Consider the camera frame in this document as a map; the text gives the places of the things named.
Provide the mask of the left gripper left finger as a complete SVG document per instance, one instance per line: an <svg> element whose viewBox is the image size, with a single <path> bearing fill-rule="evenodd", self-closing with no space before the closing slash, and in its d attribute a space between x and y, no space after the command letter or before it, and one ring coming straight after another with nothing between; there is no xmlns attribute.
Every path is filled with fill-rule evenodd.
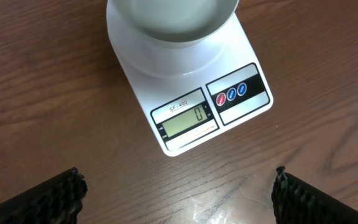
<svg viewBox="0 0 358 224"><path fill-rule="evenodd" d="M87 191L73 167L0 203L0 223L76 224Z"/></svg>

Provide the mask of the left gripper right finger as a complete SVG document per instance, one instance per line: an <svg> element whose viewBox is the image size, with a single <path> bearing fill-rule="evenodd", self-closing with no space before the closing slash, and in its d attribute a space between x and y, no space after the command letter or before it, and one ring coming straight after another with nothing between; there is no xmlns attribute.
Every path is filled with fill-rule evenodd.
<svg viewBox="0 0 358 224"><path fill-rule="evenodd" d="M358 211L294 175L276 169L272 203L277 224L358 224Z"/></svg>

